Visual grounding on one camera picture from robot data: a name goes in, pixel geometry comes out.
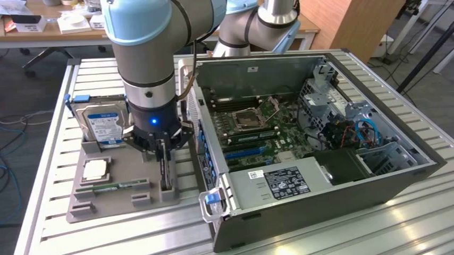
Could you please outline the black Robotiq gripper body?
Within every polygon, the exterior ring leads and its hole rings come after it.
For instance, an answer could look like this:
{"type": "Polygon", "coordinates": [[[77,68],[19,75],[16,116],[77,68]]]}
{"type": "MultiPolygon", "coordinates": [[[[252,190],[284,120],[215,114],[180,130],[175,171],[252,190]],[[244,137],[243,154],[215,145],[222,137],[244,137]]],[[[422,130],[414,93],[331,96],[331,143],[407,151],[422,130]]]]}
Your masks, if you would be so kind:
{"type": "Polygon", "coordinates": [[[139,107],[128,103],[133,119],[133,132],[144,138],[151,139],[160,134],[174,135],[180,128],[176,102],[168,102],[158,108],[139,107]]]}

